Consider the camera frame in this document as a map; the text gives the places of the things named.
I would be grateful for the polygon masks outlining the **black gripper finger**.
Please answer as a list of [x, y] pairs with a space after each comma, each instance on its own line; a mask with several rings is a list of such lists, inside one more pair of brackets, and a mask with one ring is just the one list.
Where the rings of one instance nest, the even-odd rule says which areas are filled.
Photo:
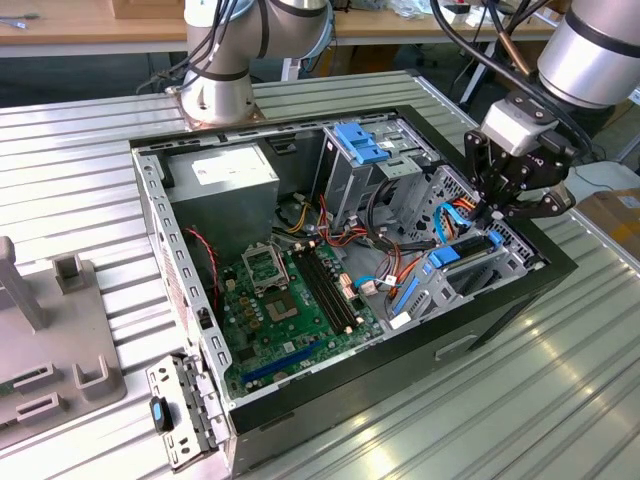
[[499, 212], [504, 217], [522, 217], [524, 203], [517, 199], [531, 176], [524, 157], [515, 157], [479, 130], [465, 135], [465, 158], [470, 163], [469, 179], [479, 195], [476, 216]]
[[563, 181], [544, 190], [539, 199], [516, 200], [507, 203], [500, 209], [508, 218], [549, 218], [556, 217], [576, 205], [574, 195], [566, 188]]

